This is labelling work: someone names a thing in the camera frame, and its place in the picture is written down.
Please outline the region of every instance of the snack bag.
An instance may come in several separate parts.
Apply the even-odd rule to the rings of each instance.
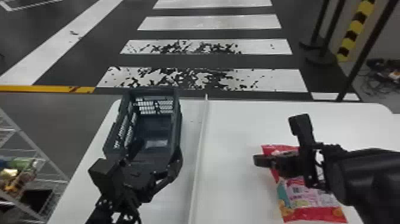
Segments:
[[[288,145],[262,145],[264,155],[277,155],[298,147]],[[271,169],[277,183],[278,205],[283,221],[296,220],[347,223],[335,196],[319,189],[307,188],[302,176],[283,179]]]

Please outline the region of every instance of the crosswalk stripe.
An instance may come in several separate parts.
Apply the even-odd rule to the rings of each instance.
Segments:
[[[182,89],[307,92],[299,70],[289,69],[152,69],[110,67],[97,87],[172,85]]]
[[[138,30],[280,29],[275,14],[147,17]]]
[[[286,39],[129,40],[121,54],[283,54]]]
[[[312,92],[311,96],[314,100],[335,100],[338,97],[338,93],[335,92]],[[344,97],[345,101],[359,101],[357,94],[348,93]]]
[[[159,0],[154,8],[222,8],[271,6],[270,0]]]

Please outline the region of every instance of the floor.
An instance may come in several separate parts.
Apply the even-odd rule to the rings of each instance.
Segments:
[[[332,100],[339,66],[304,60],[321,1],[1,0],[0,85],[171,85],[187,96]],[[357,94],[345,98],[358,101]]]

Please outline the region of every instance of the cable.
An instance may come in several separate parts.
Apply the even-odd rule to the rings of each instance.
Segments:
[[[392,80],[382,77],[376,71],[369,70],[366,74],[359,74],[364,77],[360,86],[361,90],[369,95],[384,98],[384,95],[390,93],[400,94],[400,85],[394,83]]]

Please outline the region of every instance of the wire shelf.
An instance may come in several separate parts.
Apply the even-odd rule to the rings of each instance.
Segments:
[[[4,148],[13,135],[19,135],[29,147]],[[15,223],[46,223],[63,195],[69,178],[1,109],[0,159],[18,170],[17,176],[7,176],[6,179],[0,173],[0,183],[3,184],[0,184],[0,210],[5,212],[3,217],[18,220]]]

